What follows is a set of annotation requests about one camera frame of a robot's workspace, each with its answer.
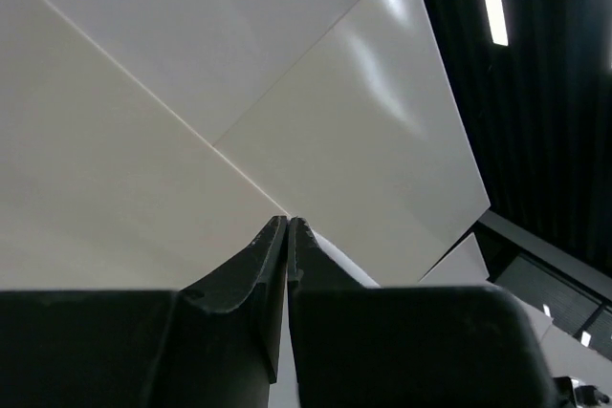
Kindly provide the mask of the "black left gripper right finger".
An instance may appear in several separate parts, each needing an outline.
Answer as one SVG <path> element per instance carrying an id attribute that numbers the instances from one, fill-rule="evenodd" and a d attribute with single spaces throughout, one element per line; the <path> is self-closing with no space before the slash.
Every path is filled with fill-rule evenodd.
<path id="1" fill-rule="evenodd" d="M 304 407 L 554 407 L 526 312 L 497 287 L 368 288 L 288 229 L 288 310 Z"/>

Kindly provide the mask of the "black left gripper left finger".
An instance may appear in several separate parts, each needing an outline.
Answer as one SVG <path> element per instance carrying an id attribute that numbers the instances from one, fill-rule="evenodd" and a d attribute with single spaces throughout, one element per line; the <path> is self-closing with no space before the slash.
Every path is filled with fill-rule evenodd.
<path id="1" fill-rule="evenodd" d="M 5 407 L 264 407 L 278 370 L 284 217 L 182 290 L 7 290 Z"/>

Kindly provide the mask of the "white tank top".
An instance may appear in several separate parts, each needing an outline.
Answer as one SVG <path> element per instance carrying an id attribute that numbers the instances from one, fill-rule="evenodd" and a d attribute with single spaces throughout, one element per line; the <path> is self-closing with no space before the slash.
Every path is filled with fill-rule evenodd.
<path id="1" fill-rule="evenodd" d="M 342 250 L 316 231 L 314 231 L 313 234 L 323 252 L 360 285 L 368 288 L 377 288 L 379 286 L 376 281 L 354 263 Z M 271 408 L 299 407 L 295 361 L 289 328 L 288 293 L 285 293 L 283 304 L 277 382 L 270 388 L 268 406 Z"/>

